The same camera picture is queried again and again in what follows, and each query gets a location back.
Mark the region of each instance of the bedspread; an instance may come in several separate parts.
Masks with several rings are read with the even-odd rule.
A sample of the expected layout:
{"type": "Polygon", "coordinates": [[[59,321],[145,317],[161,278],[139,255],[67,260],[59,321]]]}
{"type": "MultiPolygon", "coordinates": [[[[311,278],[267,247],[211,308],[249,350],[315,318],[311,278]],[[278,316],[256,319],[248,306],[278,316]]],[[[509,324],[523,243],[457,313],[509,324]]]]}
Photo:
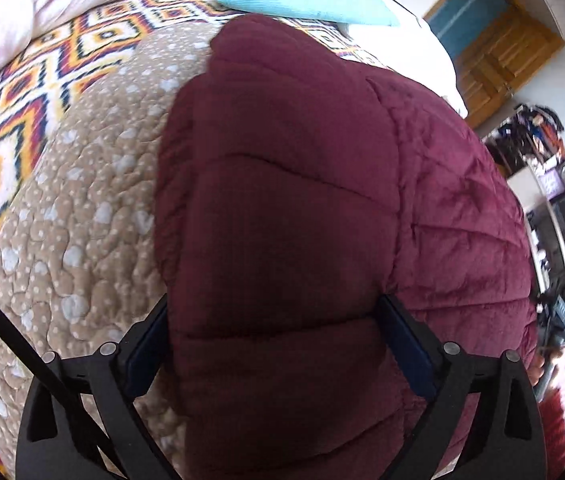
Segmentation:
{"type": "MultiPolygon", "coordinates": [[[[0,227],[67,109],[86,88],[126,62],[142,38],[174,23],[222,24],[239,14],[215,0],[120,0],[34,40],[0,72],[0,227]]],[[[282,21],[341,57],[381,66],[332,25],[282,21]]]]}
{"type": "MultiPolygon", "coordinates": [[[[63,118],[0,229],[0,309],[38,354],[120,342],[165,293],[154,261],[156,153],[179,86],[204,72],[213,23],[151,34],[63,118]]],[[[31,374],[0,341],[0,457],[14,474],[31,374]]],[[[135,405],[182,470],[182,420],[160,381],[135,405]]],[[[84,399],[95,417],[93,399],[84,399]]]]}

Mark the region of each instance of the beige polka dot quilt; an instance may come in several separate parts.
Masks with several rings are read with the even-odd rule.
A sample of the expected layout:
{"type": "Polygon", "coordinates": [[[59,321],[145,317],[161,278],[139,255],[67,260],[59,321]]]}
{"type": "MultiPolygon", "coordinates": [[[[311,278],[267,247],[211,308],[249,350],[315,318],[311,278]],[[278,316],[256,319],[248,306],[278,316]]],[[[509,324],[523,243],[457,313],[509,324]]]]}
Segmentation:
{"type": "MultiPolygon", "coordinates": [[[[0,309],[38,354],[118,342],[165,292],[152,240],[160,133],[179,86],[205,70],[217,30],[182,23],[144,40],[70,108],[12,203],[0,231],[0,309]]],[[[11,474],[30,381],[0,341],[0,456],[11,474]]],[[[136,408],[182,472],[184,426],[160,375],[136,408]]]]}

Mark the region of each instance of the black strap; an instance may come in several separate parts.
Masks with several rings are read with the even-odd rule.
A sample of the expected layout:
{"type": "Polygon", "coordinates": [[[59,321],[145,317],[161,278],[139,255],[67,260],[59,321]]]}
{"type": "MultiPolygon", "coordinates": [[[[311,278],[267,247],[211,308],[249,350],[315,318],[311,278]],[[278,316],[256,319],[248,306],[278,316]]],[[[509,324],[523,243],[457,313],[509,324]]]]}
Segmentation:
{"type": "Polygon", "coordinates": [[[27,342],[18,329],[9,321],[8,317],[0,310],[0,339],[14,352],[22,364],[50,391],[51,395],[67,410],[67,413],[75,416],[77,423],[82,425],[86,434],[91,434],[96,445],[109,459],[115,463],[120,470],[122,467],[114,446],[109,437],[100,429],[100,426],[85,411],[84,406],[77,402],[76,398],[69,392],[67,387],[48,368],[34,348],[27,342]]]}

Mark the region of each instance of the bed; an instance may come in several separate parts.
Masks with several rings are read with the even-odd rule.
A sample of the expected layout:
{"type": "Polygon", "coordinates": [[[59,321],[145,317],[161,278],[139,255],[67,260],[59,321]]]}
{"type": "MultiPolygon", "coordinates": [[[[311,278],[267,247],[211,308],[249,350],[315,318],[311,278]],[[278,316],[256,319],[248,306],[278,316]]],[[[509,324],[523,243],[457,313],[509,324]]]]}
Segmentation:
{"type": "MultiPolygon", "coordinates": [[[[134,54],[151,32],[182,22],[221,25],[240,12],[215,0],[120,0],[32,41],[0,71],[0,228],[60,121],[80,95],[134,54]]],[[[282,19],[338,56],[383,66],[334,25],[282,19]]],[[[0,471],[5,468],[0,459],[0,471]]]]}

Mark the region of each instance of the black clamp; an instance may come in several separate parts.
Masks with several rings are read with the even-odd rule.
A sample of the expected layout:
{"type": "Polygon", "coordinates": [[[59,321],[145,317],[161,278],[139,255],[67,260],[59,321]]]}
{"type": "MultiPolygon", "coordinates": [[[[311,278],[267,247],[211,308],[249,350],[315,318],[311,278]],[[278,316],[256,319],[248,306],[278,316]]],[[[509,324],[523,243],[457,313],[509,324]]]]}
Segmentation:
{"type": "Polygon", "coordinates": [[[374,311],[380,332],[411,389],[429,401],[382,480],[429,480],[456,430],[465,400],[480,393],[465,447],[449,480],[545,480],[542,424],[520,356],[470,355],[455,342],[442,344],[393,296],[374,311]]]}
{"type": "MultiPolygon", "coordinates": [[[[481,394],[477,412],[457,466],[446,478],[545,480],[542,426],[517,352],[491,358],[468,355],[454,342],[441,344],[390,296],[379,299],[374,317],[409,386],[429,401],[382,480],[429,480],[471,393],[481,394]]],[[[180,478],[133,407],[168,352],[165,296],[120,344],[105,343],[93,355],[79,358],[63,360],[54,352],[43,356],[77,405],[81,394],[94,396],[116,465],[130,480],[180,478]]],[[[34,379],[22,414],[17,478],[122,480],[107,470],[96,440],[76,415],[34,379]]]]}

